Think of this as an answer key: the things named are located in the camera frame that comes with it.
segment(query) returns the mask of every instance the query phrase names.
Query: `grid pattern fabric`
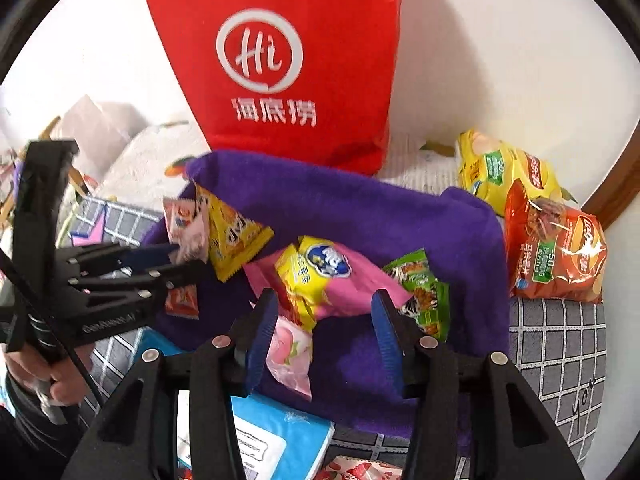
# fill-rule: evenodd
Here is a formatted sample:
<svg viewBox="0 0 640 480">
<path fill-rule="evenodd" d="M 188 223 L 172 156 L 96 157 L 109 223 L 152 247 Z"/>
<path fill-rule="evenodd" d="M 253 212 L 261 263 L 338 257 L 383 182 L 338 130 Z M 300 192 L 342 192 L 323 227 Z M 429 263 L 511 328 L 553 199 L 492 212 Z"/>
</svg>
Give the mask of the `grid pattern fabric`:
<svg viewBox="0 0 640 480">
<path fill-rule="evenodd" d="M 156 211 L 141 210 L 134 206 L 87 197 L 74 214 L 75 218 L 69 226 L 69 232 L 80 234 L 91 232 L 104 206 L 106 206 L 106 218 L 103 242 L 139 246 L 146 232 L 162 218 L 162 213 Z M 70 234 L 67 235 L 63 244 L 71 245 Z M 142 330 L 110 337 L 95 344 L 91 355 L 93 364 L 91 375 L 105 399 L 111 395 L 132 365 Z M 89 394 L 80 405 L 81 422 L 86 426 L 91 424 L 97 410 L 98 403 Z"/>
<path fill-rule="evenodd" d="M 107 206 L 103 241 L 140 245 L 162 214 L 87 198 L 71 231 L 87 233 Z M 510 357 L 543 402 L 576 460 L 582 464 L 596 430 L 606 367 L 606 326 L 602 305 L 561 300 L 513 300 L 510 304 Z M 91 372 L 106 399 L 132 365 L 142 330 L 117 335 L 95 345 Z M 81 405 L 89 425 L 97 411 L 92 396 Z M 404 466 L 408 439 L 336 426 L 324 463 L 347 455 Z M 469 478 L 470 461 L 458 458 L 456 480 Z"/>
<path fill-rule="evenodd" d="M 511 359 L 582 464 L 598 425 L 604 391 L 603 305 L 514 300 L 510 324 Z"/>
</svg>

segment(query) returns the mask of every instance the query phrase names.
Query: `red chip bag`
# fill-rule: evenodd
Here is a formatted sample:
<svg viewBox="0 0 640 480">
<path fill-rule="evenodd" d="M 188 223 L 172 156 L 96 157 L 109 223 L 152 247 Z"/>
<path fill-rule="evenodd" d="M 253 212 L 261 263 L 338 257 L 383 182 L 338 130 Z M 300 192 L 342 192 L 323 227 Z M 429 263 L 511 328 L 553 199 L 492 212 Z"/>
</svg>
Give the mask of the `red chip bag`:
<svg viewBox="0 0 640 480">
<path fill-rule="evenodd" d="M 379 170 L 400 0 L 147 3 L 212 149 Z"/>
<path fill-rule="evenodd" d="M 504 221 L 512 296 L 602 302 L 607 246 L 595 216 L 542 197 L 528 200 L 518 179 Z"/>
</svg>

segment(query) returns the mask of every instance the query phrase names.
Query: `yellow candy wrapper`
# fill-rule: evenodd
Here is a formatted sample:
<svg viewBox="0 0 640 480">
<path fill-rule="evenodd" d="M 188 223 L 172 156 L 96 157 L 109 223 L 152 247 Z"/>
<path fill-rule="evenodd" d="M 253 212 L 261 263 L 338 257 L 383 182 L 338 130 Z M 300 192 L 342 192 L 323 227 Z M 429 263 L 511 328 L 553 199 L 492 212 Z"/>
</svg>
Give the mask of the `yellow candy wrapper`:
<svg viewBox="0 0 640 480">
<path fill-rule="evenodd" d="M 562 202 L 562 188 L 551 165 L 506 142 L 475 130 L 460 134 L 456 145 L 460 186 L 504 216 L 507 193 L 520 179 L 530 199 Z"/>
<path fill-rule="evenodd" d="M 291 320 L 304 330 L 312 330 L 316 326 L 313 307 L 324 299 L 327 278 L 312 272 L 304 255 L 293 244 L 284 249 L 275 268 L 287 289 L 290 308 L 286 310 Z"/>
<path fill-rule="evenodd" d="M 221 282 L 226 282 L 273 237 L 273 230 L 242 216 L 198 184 L 196 208 L 209 210 L 209 259 Z"/>
</svg>

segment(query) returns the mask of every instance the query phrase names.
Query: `red strawberry package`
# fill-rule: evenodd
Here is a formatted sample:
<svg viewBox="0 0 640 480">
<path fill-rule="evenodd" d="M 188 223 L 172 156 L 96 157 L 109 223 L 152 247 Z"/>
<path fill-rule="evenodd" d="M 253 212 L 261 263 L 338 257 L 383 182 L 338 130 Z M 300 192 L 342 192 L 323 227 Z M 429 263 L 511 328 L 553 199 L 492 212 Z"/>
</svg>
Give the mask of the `red strawberry package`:
<svg viewBox="0 0 640 480">
<path fill-rule="evenodd" d="M 400 0 L 147 3 L 212 149 L 379 170 Z"/>
<path fill-rule="evenodd" d="M 320 470 L 314 480 L 400 480 L 402 469 L 395 465 L 337 456 Z"/>
</svg>

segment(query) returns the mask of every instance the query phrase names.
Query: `green snack package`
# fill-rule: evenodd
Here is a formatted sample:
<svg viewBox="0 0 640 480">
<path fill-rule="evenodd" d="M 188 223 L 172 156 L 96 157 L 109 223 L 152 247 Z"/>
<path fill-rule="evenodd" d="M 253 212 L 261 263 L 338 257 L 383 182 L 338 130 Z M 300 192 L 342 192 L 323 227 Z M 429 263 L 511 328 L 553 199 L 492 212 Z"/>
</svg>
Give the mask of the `green snack package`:
<svg viewBox="0 0 640 480">
<path fill-rule="evenodd" d="M 424 249 L 406 254 L 383 269 L 414 296 L 400 314 L 415 319 L 427 335 L 446 341 L 449 335 L 449 284 L 439 281 L 429 269 Z"/>
</svg>

